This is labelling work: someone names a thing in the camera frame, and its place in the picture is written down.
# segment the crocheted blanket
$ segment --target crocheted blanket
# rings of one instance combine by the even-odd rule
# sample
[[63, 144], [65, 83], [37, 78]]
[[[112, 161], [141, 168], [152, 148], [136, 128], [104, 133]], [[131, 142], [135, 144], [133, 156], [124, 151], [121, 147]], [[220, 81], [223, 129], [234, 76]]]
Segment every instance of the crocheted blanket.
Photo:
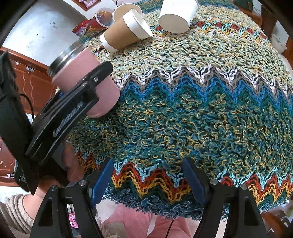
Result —
[[121, 89], [107, 115], [86, 116], [69, 137], [87, 172], [115, 159], [104, 197], [199, 219], [203, 208], [181, 167], [191, 157], [210, 178], [245, 183], [260, 211], [283, 203], [293, 190], [292, 80], [262, 30], [228, 1], [212, 0], [200, 1], [188, 32], [172, 34], [158, 25], [162, 0], [138, 4], [153, 38], [114, 54], [100, 35], [82, 39], [112, 62]]

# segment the sleeve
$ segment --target sleeve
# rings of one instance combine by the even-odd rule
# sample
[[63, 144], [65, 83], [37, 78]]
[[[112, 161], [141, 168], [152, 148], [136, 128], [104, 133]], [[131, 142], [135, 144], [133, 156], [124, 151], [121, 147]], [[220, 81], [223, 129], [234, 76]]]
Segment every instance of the sleeve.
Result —
[[5, 203], [0, 202], [0, 212], [12, 231], [16, 230], [29, 234], [34, 220], [26, 213], [23, 207], [23, 198], [26, 195], [18, 194], [6, 198]]

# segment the black cord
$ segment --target black cord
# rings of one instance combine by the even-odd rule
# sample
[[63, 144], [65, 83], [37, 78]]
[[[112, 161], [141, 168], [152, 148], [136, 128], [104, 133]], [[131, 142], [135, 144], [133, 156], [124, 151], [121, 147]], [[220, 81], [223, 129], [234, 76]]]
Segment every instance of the black cord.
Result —
[[30, 99], [28, 98], [28, 96], [26, 96], [26, 95], [23, 94], [23, 93], [20, 93], [19, 95], [25, 97], [26, 100], [28, 101], [28, 104], [30, 105], [30, 110], [32, 111], [33, 120], [34, 120], [34, 118], [35, 118], [35, 115], [34, 115], [34, 109], [33, 109], [33, 105], [32, 105], [32, 103], [31, 103]]
[[170, 224], [170, 226], [169, 226], [169, 229], [168, 229], [168, 231], [167, 231], [167, 234], [166, 234], [165, 238], [167, 238], [167, 237], [168, 237], [168, 235], [169, 235], [169, 232], [170, 232], [170, 229], [171, 229], [171, 226], [172, 226], [173, 222], [174, 222], [174, 220], [173, 220], [173, 221], [171, 221], [171, 224]]

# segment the pink thermos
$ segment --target pink thermos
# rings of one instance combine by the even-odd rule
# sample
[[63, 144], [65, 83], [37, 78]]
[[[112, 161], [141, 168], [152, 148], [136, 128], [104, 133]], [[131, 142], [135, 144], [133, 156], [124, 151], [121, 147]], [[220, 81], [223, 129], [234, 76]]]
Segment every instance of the pink thermos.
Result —
[[[79, 80], [100, 65], [91, 50], [77, 41], [64, 50], [50, 65], [47, 74], [53, 78], [52, 83], [62, 92], [68, 92]], [[120, 90], [108, 76], [97, 87], [99, 101], [87, 112], [97, 118], [109, 112], [120, 97]]]

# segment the metal screw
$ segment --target metal screw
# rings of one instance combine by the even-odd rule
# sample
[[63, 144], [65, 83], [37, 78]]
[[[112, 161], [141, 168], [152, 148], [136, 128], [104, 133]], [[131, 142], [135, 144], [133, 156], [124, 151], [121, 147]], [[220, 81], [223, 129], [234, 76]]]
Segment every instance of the metal screw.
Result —
[[80, 186], [85, 186], [87, 184], [87, 181], [85, 179], [79, 181]]
[[243, 184], [240, 184], [240, 188], [242, 188], [243, 190], [246, 190], [247, 186], [243, 183]]
[[211, 179], [209, 182], [210, 182], [212, 185], [217, 185], [217, 184], [218, 184], [218, 181], [215, 180], [215, 179]]
[[58, 186], [57, 185], [53, 185], [53, 186], [51, 186], [51, 191], [55, 191], [56, 189], [58, 188]]

